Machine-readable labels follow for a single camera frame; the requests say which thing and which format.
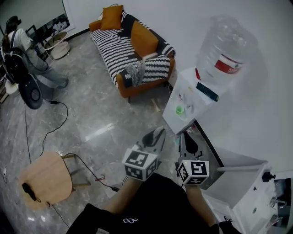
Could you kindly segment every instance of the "black and white striped cover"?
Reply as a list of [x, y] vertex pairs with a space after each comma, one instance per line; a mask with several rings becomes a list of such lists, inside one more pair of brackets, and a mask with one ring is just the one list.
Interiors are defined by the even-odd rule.
[[[93, 42], [96, 44], [106, 68], [112, 78], [114, 84], [118, 87], [116, 82], [116, 75], [121, 73], [125, 86], [132, 86], [132, 78], [124, 68], [129, 65], [134, 65], [141, 60], [141, 57], [135, 52], [130, 42], [130, 35], [133, 22], [137, 20], [126, 11], [122, 12], [122, 29], [119, 30], [96, 30], [91, 32]], [[141, 23], [146, 29], [153, 32], [145, 24]], [[158, 36], [159, 44], [157, 47], [158, 57], [146, 60], [146, 71], [142, 83], [164, 79], [168, 77], [170, 67], [170, 59], [166, 57], [169, 53], [172, 57], [175, 56], [174, 48], [172, 48], [165, 40]]]

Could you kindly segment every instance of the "wooden chair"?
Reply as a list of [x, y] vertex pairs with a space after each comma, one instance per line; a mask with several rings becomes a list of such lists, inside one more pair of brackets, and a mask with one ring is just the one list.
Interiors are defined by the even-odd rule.
[[[73, 184], [64, 159], [74, 158], [74, 154], [60, 156], [56, 152], [45, 152], [24, 169], [19, 176], [20, 189], [25, 203], [31, 209], [41, 209], [49, 204], [53, 205], [69, 197], [75, 187], [89, 186], [86, 184]], [[39, 201], [34, 201], [22, 188], [27, 183]]]

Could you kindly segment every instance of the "person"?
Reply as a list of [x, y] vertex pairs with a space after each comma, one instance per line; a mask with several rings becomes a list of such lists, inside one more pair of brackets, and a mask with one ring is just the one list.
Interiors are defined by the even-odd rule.
[[67, 234], [239, 233], [230, 221], [216, 223], [198, 186], [185, 188], [156, 173], [128, 177], [102, 209], [87, 204]]
[[17, 29], [21, 22], [17, 16], [13, 16], [7, 21], [5, 35], [2, 40], [3, 53], [9, 53], [12, 47], [21, 49], [27, 54], [27, 57], [23, 56], [23, 61], [29, 73], [47, 78], [56, 84], [57, 88], [65, 88], [68, 85], [68, 78], [57, 73], [37, 55], [36, 51], [32, 48], [33, 40], [27, 36], [22, 28]]

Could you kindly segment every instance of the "black shirt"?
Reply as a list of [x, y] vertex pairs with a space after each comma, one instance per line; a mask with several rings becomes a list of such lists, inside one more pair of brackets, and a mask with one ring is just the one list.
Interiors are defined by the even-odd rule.
[[[223, 233], [239, 233], [231, 222], [220, 223]], [[209, 227], [189, 204], [185, 191], [159, 174], [144, 182], [119, 216], [87, 204], [67, 234], [219, 233]]]

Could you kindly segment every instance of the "gray tiled floor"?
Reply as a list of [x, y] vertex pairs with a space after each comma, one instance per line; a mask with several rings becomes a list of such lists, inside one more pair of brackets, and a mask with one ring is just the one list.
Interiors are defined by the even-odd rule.
[[[137, 136], [148, 129], [165, 126], [167, 138], [162, 153], [163, 163], [159, 173], [175, 178], [174, 161], [178, 158], [175, 136], [151, 102], [155, 98], [164, 109], [168, 89], [158, 87], [132, 99], [129, 104], [122, 98], [106, 71], [103, 60], [89, 33], [70, 40], [70, 55], [54, 61], [52, 66], [69, 76], [69, 86], [58, 91], [56, 100], [64, 102], [69, 109], [63, 127], [48, 135], [44, 150], [66, 154], [73, 152], [97, 174], [105, 174], [107, 184], [120, 184], [125, 176], [121, 164], [122, 156]], [[46, 102], [38, 109], [27, 108], [28, 143], [32, 160], [41, 153], [45, 134], [56, 128], [65, 118], [65, 107]], [[0, 207], [11, 224], [22, 234], [66, 233], [67, 227], [53, 208], [32, 211], [26, 207], [20, 194], [17, 177], [29, 165], [24, 103], [20, 96], [8, 97], [0, 107], [0, 168], [6, 167], [6, 185], [0, 178]], [[78, 160], [66, 162], [70, 170], [82, 168], [73, 180], [89, 180], [92, 186], [78, 189], [69, 198], [55, 205], [68, 225], [90, 202], [100, 206], [113, 192], [93, 181], [91, 174]]]

